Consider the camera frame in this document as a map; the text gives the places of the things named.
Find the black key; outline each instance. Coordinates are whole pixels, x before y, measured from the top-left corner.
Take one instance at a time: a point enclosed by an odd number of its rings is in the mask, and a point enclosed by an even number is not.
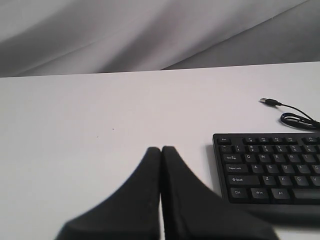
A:
[[[278,176],[278,178],[283,187],[292,186],[292,181],[289,176]]]
[[[286,154],[288,152],[286,146],[283,146],[283,145],[276,145],[275,149],[280,154]]]
[[[235,186],[259,186],[260,181],[258,176],[238,176],[228,175],[228,182]]]
[[[271,165],[266,165],[266,170],[268,171],[268,173],[270,174],[278,174],[279,173],[279,169],[277,167],[277,165],[275,164],[271,164]]]
[[[260,164],[253,164],[251,165],[252,168],[252,172],[255,174],[263,174],[264,173],[264,169],[262,167],[262,165]]]
[[[279,202],[279,203],[290,202],[290,195],[285,188],[272,188],[271,192],[276,202]]]
[[[275,144],[282,144],[284,141],[281,137],[273,137],[272,142],[274,142]]]
[[[307,154],[316,154],[317,153],[316,148],[312,145],[304,145],[303,150]]]
[[[294,154],[302,153],[301,148],[298,145],[290,145],[289,148]]]
[[[316,137],[312,137],[312,136],[304,137],[304,138],[302,138],[302,141],[305,144],[317,144],[318,143],[318,139]]]
[[[262,145],[261,146],[262,152],[265,154],[272,154],[274,152],[274,149],[270,145]]]
[[[273,156],[274,162],[276,163],[283,164],[286,162],[285,157],[281,154],[273,154],[272,156]]]
[[[226,164],[225,169],[228,173],[248,173],[248,167],[245,164]]]
[[[258,141],[260,144],[268,144],[270,142],[269,138],[267,138],[267,137],[259,137]]]
[[[245,188],[231,187],[230,192],[232,202],[246,202],[248,200],[248,195]]]
[[[220,138],[218,138],[218,144],[219,145],[230,145],[231,141],[227,137],[220,137]]]
[[[298,164],[298,165],[296,166],[296,168],[298,169],[298,171],[299,171],[301,174],[310,174],[310,173],[311,173],[311,172],[310,172],[310,169],[309,169],[308,166],[305,165],[305,164],[302,164],[302,165]]]
[[[255,144],[257,140],[254,137],[246,137],[244,139],[245,144]]]
[[[275,186],[277,185],[276,180],[273,176],[263,176],[263,182],[266,186]]]
[[[287,157],[290,163],[297,164],[301,162],[299,156],[296,154],[288,154]]]
[[[311,176],[311,181],[316,187],[320,186],[320,176]]]
[[[248,145],[248,149],[250,153],[257,154],[259,153],[259,147],[255,145]]]
[[[316,162],[314,156],[312,156],[310,154],[302,154],[302,158],[306,163],[309,163],[309,164]]]
[[[290,136],[286,137],[286,138],[285,138],[285,141],[286,141],[288,144],[296,144],[296,143],[297,143],[297,140],[296,140],[295,138],[293,138],[293,137],[290,137]]]
[[[308,188],[294,188],[292,189],[294,202],[300,204],[319,204],[320,203],[320,189]]]
[[[237,154],[224,154],[223,159],[229,164],[242,163],[240,155]]]
[[[252,154],[244,155],[244,159],[245,159],[246,163],[256,163],[257,162],[255,155],[252,155]]]
[[[312,165],[312,169],[316,174],[320,174],[320,165]]]
[[[259,203],[268,203],[269,196],[265,188],[251,188],[252,199]]]
[[[246,149],[243,145],[235,145],[234,150],[237,154],[244,154],[246,152]]]
[[[265,163],[265,164],[271,163],[271,159],[267,154],[259,154],[259,160],[261,163]]]
[[[226,145],[220,146],[220,150],[224,154],[232,154],[232,147],[231,146],[226,146]]]
[[[292,165],[281,165],[281,168],[285,174],[295,174],[295,170]]]
[[[300,187],[309,186],[308,180],[305,176],[294,176],[296,184]]]

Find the black cable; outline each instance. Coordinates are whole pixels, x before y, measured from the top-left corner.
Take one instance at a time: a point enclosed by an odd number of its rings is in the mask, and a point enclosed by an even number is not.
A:
[[[283,122],[286,125],[289,125],[294,128],[298,129],[306,129],[306,130],[318,130],[320,131],[320,122],[313,120],[310,116],[308,116],[306,113],[303,111],[299,110],[298,108],[286,104],[282,104],[281,102],[278,102],[277,100],[274,99],[267,99],[267,98],[261,98],[260,102],[268,105],[268,106],[284,106],[288,107],[291,109],[294,109],[306,117],[291,113],[291,112],[286,112],[283,113],[280,117],[281,122]]]

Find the white desk surface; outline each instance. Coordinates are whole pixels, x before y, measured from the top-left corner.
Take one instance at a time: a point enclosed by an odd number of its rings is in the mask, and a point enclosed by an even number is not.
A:
[[[114,192],[149,146],[175,146],[220,193],[213,133],[299,132],[285,107],[320,119],[320,62],[0,78],[0,239],[52,240]],[[282,240],[320,231],[276,228]]]

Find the shift key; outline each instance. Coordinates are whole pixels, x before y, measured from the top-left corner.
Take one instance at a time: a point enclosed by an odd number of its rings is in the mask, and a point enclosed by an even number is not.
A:
[[[224,154],[223,160],[228,164],[242,163],[240,155],[237,154]]]
[[[260,186],[258,176],[228,175],[228,182],[234,186]]]

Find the keyboard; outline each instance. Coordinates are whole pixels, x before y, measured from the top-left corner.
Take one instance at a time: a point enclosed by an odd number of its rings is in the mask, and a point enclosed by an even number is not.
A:
[[[272,223],[320,226],[319,133],[213,135],[222,198]]]

